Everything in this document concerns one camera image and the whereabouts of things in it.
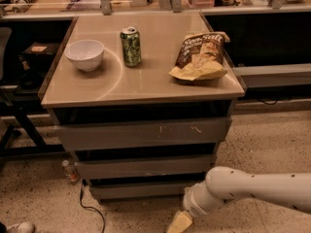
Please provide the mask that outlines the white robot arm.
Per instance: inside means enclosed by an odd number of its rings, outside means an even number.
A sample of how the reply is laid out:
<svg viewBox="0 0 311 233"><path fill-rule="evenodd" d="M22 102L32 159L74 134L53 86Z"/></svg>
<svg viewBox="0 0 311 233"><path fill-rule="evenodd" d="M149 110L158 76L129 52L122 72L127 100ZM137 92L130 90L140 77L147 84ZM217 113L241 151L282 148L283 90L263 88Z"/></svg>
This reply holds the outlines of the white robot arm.
<svg viewBox="0 0 311 233"><path fill-rule="evenodd" d="M183 209L165 233L184 233L195 217L244 198L310 214L311 174L250 174L224 166L212 168L203 182L185 189Z"/></svg>

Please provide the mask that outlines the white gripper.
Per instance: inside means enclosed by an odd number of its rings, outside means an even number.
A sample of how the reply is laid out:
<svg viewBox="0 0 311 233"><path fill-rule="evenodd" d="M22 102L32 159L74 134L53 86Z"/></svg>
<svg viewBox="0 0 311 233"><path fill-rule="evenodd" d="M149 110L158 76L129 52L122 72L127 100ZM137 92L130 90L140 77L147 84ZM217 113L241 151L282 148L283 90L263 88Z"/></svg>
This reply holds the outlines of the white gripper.
<svg viewBox="0 0 311 233"><path fill-rule="evenodd" d="M192 217L205 216L220 206L221 200L209 191L205 182L187 187L183 198L185 211L178 211L174 215L166 233L183 233L192 225Z"/></svg>

